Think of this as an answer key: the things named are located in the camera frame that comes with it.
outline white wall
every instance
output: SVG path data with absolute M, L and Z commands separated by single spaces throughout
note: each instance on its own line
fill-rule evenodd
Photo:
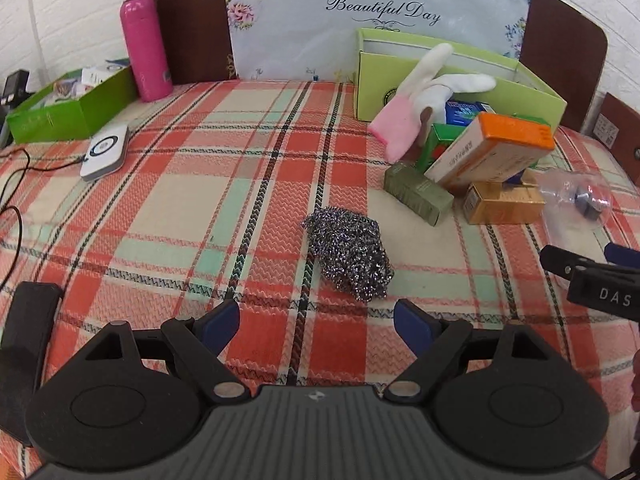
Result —
M 0 84 L 17 68 L 32 87 L 126 49 L 118 10 L 123 0 L 0 0 Z M 564 0 L 607 33 L 609 53 L 593 112 L 610 91 L 640 110 L 640 0 Z
M 0 85 L 17 68 L 30 89 L 69 70 L 124 57 L 123 0 L 0 0 Z

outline pink glove cuff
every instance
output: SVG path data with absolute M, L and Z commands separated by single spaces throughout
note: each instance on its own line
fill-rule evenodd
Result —
M 409 98 L 396 94 L 371 121 L 367 131 L 386 146 L 386 161 L 393 164 L 414 143 L 420 132 L 420 119 L 415 116 Z

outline plaid tablecloth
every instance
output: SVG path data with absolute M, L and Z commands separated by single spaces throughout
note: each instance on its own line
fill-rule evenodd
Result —
M 241 327 L 221 358 L 252 387 L 388 383 L 414 359 L 393 329 L 398 298 L 485 328 L 519 319 L 602 394 L 612 417 L 596 466 L 622 469 L 636 421 L 630 383 L 637 327 L 563 299 L 538 265 L 541 223 L 469 226 L 456 204 L 442 225 L 427 225 L 383 191 L 382 147 L 352 110 L 351 86 L 298 82 L 198 84 L 129 107 L 120 120 L 129 121 L 133 136 L 118 173 L 91 184 L 77 166 L 27 175 L 14 199 L 24 241 L 0 293 L 1 319 L 22 280 L 65 289 L 49 378 L 110 320 L 155 328 L 234 297 Z M 556 138 L 545 164 L 601 171 L 614 187 L 615 212 L 605 230 L 585 234 L 585 245 L 602 252 L 613 240 L 639 248 L 636 188 L 596 142 L 565 130 Z M 28 150 L 38 165 L 57 166 L 86 147 Z M 0 185 L 23 164 L 19 156 L 0 161 Z M 357 303 L 320 280 L 300 222 L 327 205 L 379 222 L 396 268 L 386 300 Z M 0 275 L 16 238 L 7 215 L 0 220 Z M 39 464 L 6 435 L 0 449 L 23 475 Z

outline olive green box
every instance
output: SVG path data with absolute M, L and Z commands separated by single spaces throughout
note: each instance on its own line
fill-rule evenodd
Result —
M 451 193 L 404 162 L 396 162 L 385 171 L 383 187 L 433 226 L 438 224 L 453 204 Z
M 398 85 L 418 60 L 444 40 L 392 30 L 360 28 L 354 113 L 372 121 L 395 95 Z M 517 59 L 500 56 L 462 43 L 447 41 L 454 53 L 438 73 L 484 73 L 496 78 L 489 92 L 455 94 L 460 101 L 487 103 L 497 114 L 521 114 L 545 120 L 552 131 L 560 123 L 566 101 Z
M 80 74 L 81 71 L 77 70 L 60 79 L 79 77 Z M 52 90 L 53 83 L 7 115 L 6 120 L 16 143 L 88 139 L 138 98 L 131 67 L 115 73 L 77 100 L 32 109 Z

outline plastic bag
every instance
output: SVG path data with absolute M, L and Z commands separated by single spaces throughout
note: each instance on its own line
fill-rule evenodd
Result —
M 381 28 L 518 58 L 530 0 L 226 0 L 245 79 L 353 82 L 356 30 Z
M 611 190 L 603 176 L 551 169 L 533 175 L 545 199 L 543 220 L 548 242 L 561 249 L 605 263 L 592 231 L 611 215 Z M 568 281 L 555 276 L 564 288 Z

